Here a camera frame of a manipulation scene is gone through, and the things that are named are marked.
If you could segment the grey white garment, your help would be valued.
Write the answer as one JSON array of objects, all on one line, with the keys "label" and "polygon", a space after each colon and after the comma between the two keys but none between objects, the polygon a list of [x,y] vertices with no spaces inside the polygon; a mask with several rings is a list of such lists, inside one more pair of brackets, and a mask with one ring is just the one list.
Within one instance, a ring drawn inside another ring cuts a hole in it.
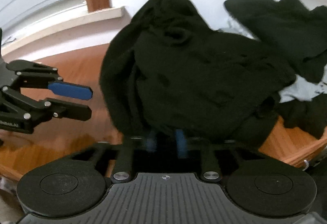
[{"label": "grey white garment", "polygon": [[[232,18],[227,20],[226,25],[226,27],[219,28],[218,31],[242,35],[249,39],[259,41],[254,34]],[[326,94],[326,66],[324,66],[324,74],[319,83],[309,82],[304,77],[296,75],[296,81],[292,85],[279,91],[280,103],[293,100],[310,102],[320,94]]]}]

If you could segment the black clothes pile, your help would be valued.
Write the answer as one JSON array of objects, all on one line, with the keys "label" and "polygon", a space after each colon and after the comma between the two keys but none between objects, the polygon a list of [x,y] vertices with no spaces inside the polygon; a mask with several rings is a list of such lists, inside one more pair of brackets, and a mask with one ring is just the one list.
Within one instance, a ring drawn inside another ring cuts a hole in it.
[{"label": "black clothes pile", "polygon": [[[319,83],[326,66],[326,6],[309,10],[300,0],[226,0],[224,7],[259,41],[284,55],[295,76]],[[326,94],[310,102],[280,103],[286,128],[298,127],[316,139],[326,128]]]}]

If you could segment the black garment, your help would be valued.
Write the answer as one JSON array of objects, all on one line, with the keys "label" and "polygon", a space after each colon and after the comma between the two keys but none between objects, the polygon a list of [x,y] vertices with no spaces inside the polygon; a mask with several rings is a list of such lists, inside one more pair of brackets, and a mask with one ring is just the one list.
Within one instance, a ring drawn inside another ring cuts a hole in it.
[{"label": "black garment", "polygon": [[260,147],[294,83],[271,47],[212,30],[190,0],[148,0],[111,41],[100,88],[125,136],[152,131]]}]

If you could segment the beige window sill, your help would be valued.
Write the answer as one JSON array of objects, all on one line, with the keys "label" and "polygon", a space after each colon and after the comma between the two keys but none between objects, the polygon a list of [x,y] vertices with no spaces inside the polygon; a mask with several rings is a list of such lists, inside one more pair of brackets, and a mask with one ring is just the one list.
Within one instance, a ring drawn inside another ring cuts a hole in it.
[{"label": "beige window sill", "polygon": [[22,29],[20,33],[15,35],[13,41],[4,45],[2,56],[6,57],[22,47],[25,47],[27,44],[31,44],[65,30],[104,20],[121,18],[124,16],[124,12],[124,7],[87,12],[85,5],[60,11],[57,14],[49,15]]}]

